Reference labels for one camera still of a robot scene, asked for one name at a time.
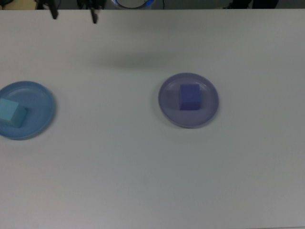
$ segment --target table surface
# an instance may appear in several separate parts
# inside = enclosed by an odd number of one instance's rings
[[[0,87],[54,95],[41,135],[0,137],[2,229],[305,226],[305,10],[0,12]],[[158,107],[198,73],[220,109],[200,129]]]

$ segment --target blue plate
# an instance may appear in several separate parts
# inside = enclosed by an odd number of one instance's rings
[[[53,96],[39,83],[12,83],[0,90],[0,98],[16,101],[27,110],[20,128],[0,122],[0,135],[10,139],[25,139],[37,135],[50,123],[54,114]]]
[[[199,84],[202,103],[199,110],[179,109],[181,84]],[[219,105],[218,93],[206,78],[194,73],[180,73],[168,78],[159,91],[159,106],[174,124],[184,128],[198,128],[208,123],[216,114]]]

